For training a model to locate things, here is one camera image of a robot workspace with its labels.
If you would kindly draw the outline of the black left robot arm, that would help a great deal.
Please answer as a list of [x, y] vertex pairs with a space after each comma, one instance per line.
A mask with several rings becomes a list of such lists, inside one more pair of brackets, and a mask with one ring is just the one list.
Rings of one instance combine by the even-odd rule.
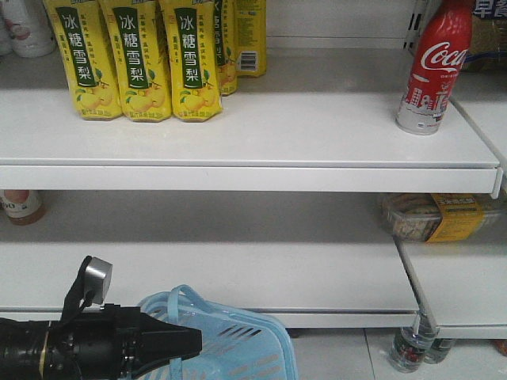
[[1, 320], [3, 379], [136, 379], [191, 359], [199, 329], [170, 324], [137, 306], [107, 304], [68, 321]]

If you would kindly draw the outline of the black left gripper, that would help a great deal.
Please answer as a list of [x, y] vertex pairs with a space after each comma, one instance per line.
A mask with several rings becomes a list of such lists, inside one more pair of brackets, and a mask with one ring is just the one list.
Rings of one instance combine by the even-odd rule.
[[199, 329], [160, 321], [136, 306], [107, 304], [51, 327], [48, 379], [120, 379], [143, 376], [202, 350]]

